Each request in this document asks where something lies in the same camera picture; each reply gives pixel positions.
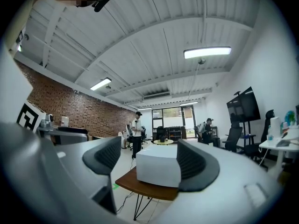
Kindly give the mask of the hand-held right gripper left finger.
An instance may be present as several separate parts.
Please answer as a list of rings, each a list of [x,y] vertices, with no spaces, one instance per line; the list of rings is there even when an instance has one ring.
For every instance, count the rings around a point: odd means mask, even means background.
[[[13,224],[122,224],[111,172],[120,137],[56,147],[0,122],[0,175]]]

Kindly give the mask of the white desk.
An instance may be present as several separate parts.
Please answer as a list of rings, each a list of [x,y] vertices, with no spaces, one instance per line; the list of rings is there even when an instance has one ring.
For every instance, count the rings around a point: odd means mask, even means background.
[[[282,163],[285,153],[299,153],[299,131],[288,130],[287,134],[283,138],[266,140],[259,145],[259,148],[278,151],[276,165],[272,169],[272,176],[277,180],[282,172]]]

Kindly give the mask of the brown wooden table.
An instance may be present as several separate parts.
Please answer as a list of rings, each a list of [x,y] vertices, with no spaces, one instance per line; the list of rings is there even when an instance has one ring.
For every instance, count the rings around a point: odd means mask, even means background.
[[[143,213],[153,199],[173,201],[178,195],[178,188],[160,186],[137,179],[136,167],[130,169],[125,175],[115,181],[115,184],[128,190],[130,193],[125,197],[123,204],[116,210],[119,213],[125,205],[126,200],[132,195],[137,194],[133,220]]]

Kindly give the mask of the ceiling air conditioner vent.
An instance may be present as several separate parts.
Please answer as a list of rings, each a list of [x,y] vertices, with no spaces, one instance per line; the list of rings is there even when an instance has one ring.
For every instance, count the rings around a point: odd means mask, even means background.
[[[164,98],[164,97],[169,97],[169,96],[171,96],[171,93],[167,91],[167,92],[160,92],[160,93],[146,95],[142,99],[150,100],[150,99],[158,99],[158,98]]]

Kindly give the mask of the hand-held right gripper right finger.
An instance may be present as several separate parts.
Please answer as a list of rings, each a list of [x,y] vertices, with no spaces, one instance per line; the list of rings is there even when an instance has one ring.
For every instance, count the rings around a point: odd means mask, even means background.
[[[282,186],[252,160],[193,140],[180,140],[177,196],[151,224],[257,224]]]

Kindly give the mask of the black television screen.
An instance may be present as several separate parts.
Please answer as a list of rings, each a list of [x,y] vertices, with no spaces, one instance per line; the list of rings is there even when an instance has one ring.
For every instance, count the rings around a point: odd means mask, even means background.
[[[231,123],[245,123],[261,118],[252,87],[227,102],[227,108]]]

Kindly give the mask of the teal plastic bag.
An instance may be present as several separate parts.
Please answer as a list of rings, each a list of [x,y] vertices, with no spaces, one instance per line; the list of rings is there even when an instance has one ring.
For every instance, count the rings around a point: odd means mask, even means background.
[[[295,112],[294,111],[288,111],[285,115],[285,122],[288,126],[292,126],[295,122]]]

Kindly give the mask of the large black-framed glass window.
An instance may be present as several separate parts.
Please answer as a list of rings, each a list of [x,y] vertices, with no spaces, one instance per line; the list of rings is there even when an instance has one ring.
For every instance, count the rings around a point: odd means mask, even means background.
[[[182,139],[196,138],[196,120],[192,105],[152,110],[152,133],[156,137],[159,126],[180,126]]]

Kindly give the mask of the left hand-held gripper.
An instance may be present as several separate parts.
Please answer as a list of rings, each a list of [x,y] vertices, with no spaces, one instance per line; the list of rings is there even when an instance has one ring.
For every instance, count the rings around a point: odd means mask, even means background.
[[[19,113],[17,123],[36,133],[39,128],[49,130],[54,126],[53,115],[46,113],[30,101],[26,101]]]

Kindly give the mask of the black television stand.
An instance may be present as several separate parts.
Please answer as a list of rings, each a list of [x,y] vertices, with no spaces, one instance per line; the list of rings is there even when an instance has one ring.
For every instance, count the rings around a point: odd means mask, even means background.
[[[243,122],[243,132],[240,136],[240,139],[243,140],[243,147],[246,147],[246,145],[253,145],[255,143],[255,137],[256,135],[251,133],[250,122]]]

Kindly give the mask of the open shelf cabinet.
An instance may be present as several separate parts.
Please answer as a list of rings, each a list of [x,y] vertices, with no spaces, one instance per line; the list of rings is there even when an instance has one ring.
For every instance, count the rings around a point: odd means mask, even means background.
[[[182,138],[182,131],[180,126],[172,126],[168,128],[169,139],[177,141]]]

